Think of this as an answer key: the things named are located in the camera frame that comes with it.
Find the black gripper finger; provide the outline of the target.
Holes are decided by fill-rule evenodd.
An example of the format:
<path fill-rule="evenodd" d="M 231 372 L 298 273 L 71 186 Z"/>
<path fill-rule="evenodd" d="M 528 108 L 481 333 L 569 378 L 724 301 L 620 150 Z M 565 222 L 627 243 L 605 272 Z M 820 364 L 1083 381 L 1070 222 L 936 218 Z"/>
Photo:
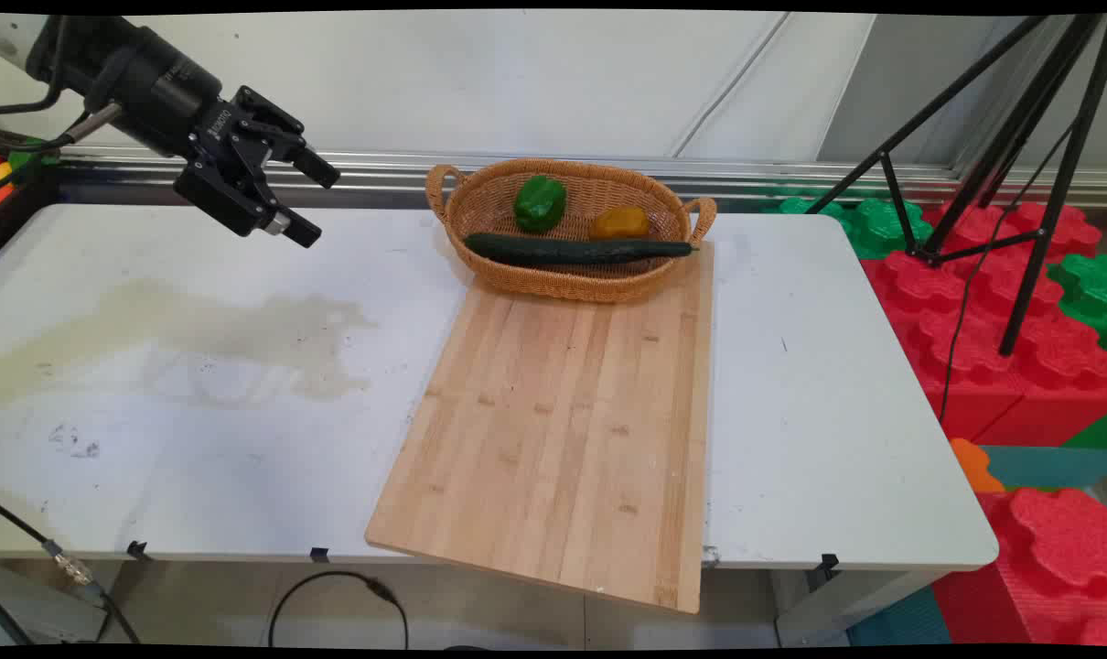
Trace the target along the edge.
<path fill-rule="evenodd" d="M 213 164 L 189 164 L 177 176 L 174 191 L 189 200 L 236 236 L 248 237 L 252 231 L 283 236 L 308 249 L 322 237 L 322 229 L 302 214 L 287 208 L 281 200 L 248 182 L 240 191 L 223 176 Z"/>
<path fill-rule="evenodd" d="M 235 93 L 232 104 L 241 112 L 235 124 L 236 133 L 269 147 L 270 153 L 263 162 L 277 159 L 293 164 L 308 179 L 324 189 L 332 188 L 340 179 L 340 172 L 317 154 L 303 137 L 302 122 L 277 107 L 272 100 L 254 87 L 242 86 Z"/>

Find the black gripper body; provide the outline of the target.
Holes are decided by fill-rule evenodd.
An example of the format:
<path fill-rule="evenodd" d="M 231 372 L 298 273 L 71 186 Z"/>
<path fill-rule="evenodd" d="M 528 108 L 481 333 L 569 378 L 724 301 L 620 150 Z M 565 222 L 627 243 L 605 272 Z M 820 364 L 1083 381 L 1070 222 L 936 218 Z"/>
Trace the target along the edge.
<path fill-rule="evenodd" d="M 244 133 L 272 109 L 252 87 L 223 97 L 223 83 L 147 27 L 106 34 L 105 100 L 122 109 L 113 124 L 161 156 L 185 162 L 177 185 L 252 185 L 272 154 Z"/>

